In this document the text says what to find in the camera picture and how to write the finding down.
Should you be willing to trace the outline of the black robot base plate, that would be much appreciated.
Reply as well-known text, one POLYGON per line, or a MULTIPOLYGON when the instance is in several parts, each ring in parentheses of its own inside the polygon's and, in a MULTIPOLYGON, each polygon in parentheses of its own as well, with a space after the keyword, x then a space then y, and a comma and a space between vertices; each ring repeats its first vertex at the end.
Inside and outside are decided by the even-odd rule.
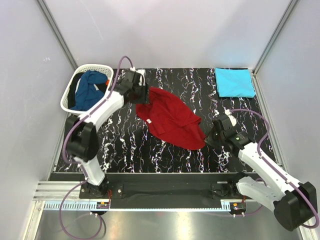
POLYGON ((85 183, 81 199, 124 199, 131 196, 203 196, 241 199, 236 180, 239 173, 108 173, 100 186, 85 183))

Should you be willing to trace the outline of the red t shirt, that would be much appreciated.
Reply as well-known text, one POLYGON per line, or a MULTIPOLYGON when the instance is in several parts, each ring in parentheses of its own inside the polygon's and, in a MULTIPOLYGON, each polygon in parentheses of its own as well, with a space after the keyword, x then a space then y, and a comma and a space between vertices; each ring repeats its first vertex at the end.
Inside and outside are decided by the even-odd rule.
POLYGON ((149 89, 149 103, 137 104, 136 115, 144 120, 156 138, 176 147, 199 150, 206 135, 200 128, 202 118, 178 96, 156 87, 149 89))

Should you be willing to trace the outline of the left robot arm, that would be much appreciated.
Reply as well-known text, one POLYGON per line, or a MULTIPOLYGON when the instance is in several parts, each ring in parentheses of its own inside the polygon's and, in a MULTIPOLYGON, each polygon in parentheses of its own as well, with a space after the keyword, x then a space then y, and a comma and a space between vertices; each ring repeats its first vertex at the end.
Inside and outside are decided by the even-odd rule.
POLYGON ((98 130, 103 123, 125 104, 147 104, 149 86, 146 70, 130 68, 123 79, 112 85, 106 96, 80 115, 71 115, 64 126, 62 156, 66 162, 82 169, 85 180, 92 186, 100 186, 105 179, 98 161, 98 130))

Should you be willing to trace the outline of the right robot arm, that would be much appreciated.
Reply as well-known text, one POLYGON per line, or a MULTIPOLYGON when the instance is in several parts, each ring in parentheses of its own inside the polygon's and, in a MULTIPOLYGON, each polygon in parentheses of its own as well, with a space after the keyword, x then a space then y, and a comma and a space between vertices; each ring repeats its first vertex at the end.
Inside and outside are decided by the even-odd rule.
POLYGON ((237 131, 237 120, 230 113, 217 116, 205 139, 212 146, 223 146, 251 167, 265 182, 258 183, 241 172, 232 180, 233 192, 249 197, 271 212, 288 231, 300 226, 316 228, 320 224, 317 191, 310 183, 302 183, 263 154, 261 145, 245 131, 237 131))

